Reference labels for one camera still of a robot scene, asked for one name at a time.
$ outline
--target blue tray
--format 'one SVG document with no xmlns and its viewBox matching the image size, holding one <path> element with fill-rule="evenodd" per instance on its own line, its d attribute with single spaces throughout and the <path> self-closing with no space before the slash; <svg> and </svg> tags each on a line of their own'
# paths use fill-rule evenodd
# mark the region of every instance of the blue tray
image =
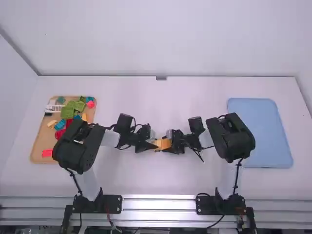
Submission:
<svg viewBox="0 0 312 234">
<path fill-rule="evenodd" d="M 277 105 L 266 98 L 230 98 L 229 113 L 236 112 L 255 138 L 255 149 L 244 167 L 290 168 L 293 158 Z"/>
</svg>

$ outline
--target cable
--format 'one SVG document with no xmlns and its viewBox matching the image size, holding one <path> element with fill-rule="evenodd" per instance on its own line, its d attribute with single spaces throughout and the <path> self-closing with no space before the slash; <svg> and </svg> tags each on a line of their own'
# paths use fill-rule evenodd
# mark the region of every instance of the cable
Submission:
<svg viewBox="0 0 312 234">
<path fill-rule="evenodd" d="M 132 119 L 135 122 L 134 129 L 132 130 L 132 133 L 134 133 L 136 130 L 137 122 L 136 122 L 136 118 L 132 117 Z"/>
<path fill-rule="evenodd" d="M 239 167 L 242 165 L 241 162 L 244 158 L 241 158 L 240 161 L 238 161 L 238 163 L 236 164 L 236 176 L 235 176 L 235 184 L 233 187 L 233 195 L 235 194 L 236 188 L 238 188 L 237 186 L 237 181 L 238 181 L 238 173 L 239 173 Z"/>
<path fill-rule="evenodd" d="M 137 229 L 126 229 L 126 231 L 134 231 L 134 230 L 135 230 L 135 232 L 132 233 L 132 234 L 136 234 L 136 232 L 137 232 L 138 230 L 170 231 L 169 228 L 164 229 L 164 228 L 145 228 L 145 227 L 142 228 L 142 227 L 138 227 Z"/>
<path fill-rule="evenodd" d="M 212 228 L 212 227 L 214 227 L 215 225 L 217 225 L 219 222 L 221 222 L 221 220 L 224 218 L 224 216 L 225 216 L 225 214 L 224 214 L 223 216 L 221 216 L 221 218 L 220 218 L 217 222 L 215 222 L 214 224 L 208 226 L 207 229 L 208 229 L 208 228 Z"/>
<path fill-rule="evenodd" d="M 80 213 L 80 227 L 79 227 L 79 231 L 80 231 L 81 227 L 82 227 L 82 218 L 81 218 L 81 213 Z"/>
<path fill-rule="evenodd" d="M 201 157 L 199 151 L 195 150 L 194 148 L 191 148 L 191 149 L 192 149 L 192 150 L 194 151 L 194 153 L 200 158 L 200 160 L 201 160 L 202 162 L 204 162 L 204 160 L 203 160 L 203 158 Z"/>
<path fill-rule="evenodd" d="M 127 147 L 119 149 L 119 150 L 126 150 L 126 149 L 129 149 L 130 147 L 131 147 L 131 145 L 128 145 Z"/>
<path fill-rule="evenodd" d="M 206 195 L 206 196 L 210 196 L 210 195 L 209 195 L 209 194 L 207 194 L 207 193 L 199 193 L 199 194 L 197 194 L 197 195 L 196 195 L 196 197 L 197 197 L 197 196 L 199 196 L 199 195 Z"/>
<path fill-rule="evenodd" d="M 140 229 L 140 227 L 138 227 L 137 229 L 136 229 L 136 231 L 133 233 L 133 234 L 136 234 L 137 233 L 137 231 Z"/>
<path fill-rule="evenodd" d="M 68 168 L 65 168 L 65 170 L 67 170 L 67 171 L 69 172 L 69 174 L 70 174 L 70 177 L 73 178 L 74 183 L 75 183 L 75 185 L 76 185 L 76 187 L 77 187 L 77 189 L 78 189 L 78 193 L 79 193 L 81 196 L 83 196 L 83 195 L 82 195 L 82 191 L 81 191 L 81 189 L 80 189 L 80 187 L 79 187 L 79 185 L 78 185 L 78 182 L 77 182 L 77 180 L 76 180 L 75 174 L 74 174 L 72 171 L 70 171 Z"/>
<path fill-rule="evenodd" d="M 241 158 L 241 159 L 238 161 L 238 163 L 236 164 L 236 176 L 235 176 L 235 183 L 234 183 L 234 187 L 233 187 L 233 195 L 234 195 L 235 192 L 236 192 L 236 188 L 238 188 L 238 186 L 237 186 L 237 181 L 238 181 L 239 167 L 242 165 L 241 162 L 242 162 L 243 159 L 244 159 L 244 158 Z M 196 197 L 199 196 L 199 195 L 210 196 L 210 195 L 207 194 L 207 193 L 199 193 L 199 194 L 196 195 Z M 221 222 L 221 220 L 224 218 L 224 216 L 225 216 L 225 214 L 223 214 L 223 215 L 221 216 L 221 218 L 220 218 L 217 222 L 215 222 L 214 224 L 208 226 L 207 229 L 208 229 L 208 228 L 212 228 L 212 227 L 214 227 L 215 225 L 217 225 L 219 222 Z"/>
</svg>

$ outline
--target aluminum rail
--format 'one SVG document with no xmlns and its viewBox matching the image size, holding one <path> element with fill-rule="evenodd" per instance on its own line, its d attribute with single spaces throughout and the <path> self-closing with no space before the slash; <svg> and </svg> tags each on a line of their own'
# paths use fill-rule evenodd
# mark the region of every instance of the aluminum rail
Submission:
<svg viewBox="0 0 312 234">
<path fill-rule="evenodd" d="M 0 197 L 0 225 L 61 225 L 64 208 L 72 197 Z M 258 228 L 312 229 L 312 200 L 246 200 Z M 118 226 L 207 227 L 220 216 L 197 215 L 194 195 L 123 195 L 121 214 L 112 214 Z M 235 228 L 235 217 L 225 216 L 216 225 Z M 82 214 L 83 226 L 110 226 L 105 214 Z M 73 214 L 72 226 L 79 226 Z"/>
</svg>

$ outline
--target yellow object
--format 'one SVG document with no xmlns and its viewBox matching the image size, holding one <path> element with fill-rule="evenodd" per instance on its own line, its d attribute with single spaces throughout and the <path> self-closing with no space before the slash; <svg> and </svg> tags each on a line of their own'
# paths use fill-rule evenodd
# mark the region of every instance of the yellow object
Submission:
<svg viewBox="0 0 312 234">
<path fill-rule="evenodd" d="M 88 120 L 87 120 L 87 114 L 86 114 L 86 113 L 83 113 L 81 119 L 82 119 L 83 121 L 88 122 Z"/>
<path fill-rule="evenodd" d="M 54 125 L 56 125 L 57 121 L 56 120 L 52 120 L 50 122 L 47 123 L 47 126 L 51 129 L 54 128 Z"/>
<path fill-rule="evenodd" d="M 158 146 L 155 151 L 165 150 L 171 147 L 171 140 L 170 139 L 160 139 L 153 142 L 154 145 Z"/>
</svg>

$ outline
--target cork board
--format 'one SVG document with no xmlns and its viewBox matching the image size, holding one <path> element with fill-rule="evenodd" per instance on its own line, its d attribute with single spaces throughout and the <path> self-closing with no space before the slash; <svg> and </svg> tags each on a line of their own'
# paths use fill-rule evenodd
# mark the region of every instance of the cork board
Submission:
<svg viewBox="0 0 312 234">
<path fill-rule="evenodd" d="M 66 105 L 71 100 L 77 101 L 80 98 L 80 96 L 79 97 L 63 96 L 63 97 L 66 99 L 66 101 L 62 105 Z M 50 100 L 52 99 L 58 99 L 58 96 L 51 97 Z M 86 113 L 88 122 L 92 123 L 95 110 L 96 110 L 96 106 L 97 106 L 97 101 L 96 99 L 94 99 L 94 107 L 92 109 L 89 109 L 87 106 L 85 106 L 83 112 L 79 113 L 79 115 L 81 116 L 82 113 Z M 39 128 L 35 143 L 33 145 L 33 149 L 30 155 L 30 160 L 33 163 L 57 163 L 56 161 L 52 159 L 52 157 L 42 157 L 42 151 L 53 149 L 54 145 L 57 142 L 54 136 L 56 130 L 54 128 L 53 129 L 49 128 L 47 126 L 47 123 L 49 123 L 52 120 L 56 120 L 57 122 L 59 122 L 61 120 L 60 112 L 52 113 L 51 116 L 45 116 L 44 107 L 42 107 L 42 115 L 43 115 L 43 119 Z"/>
</svg>

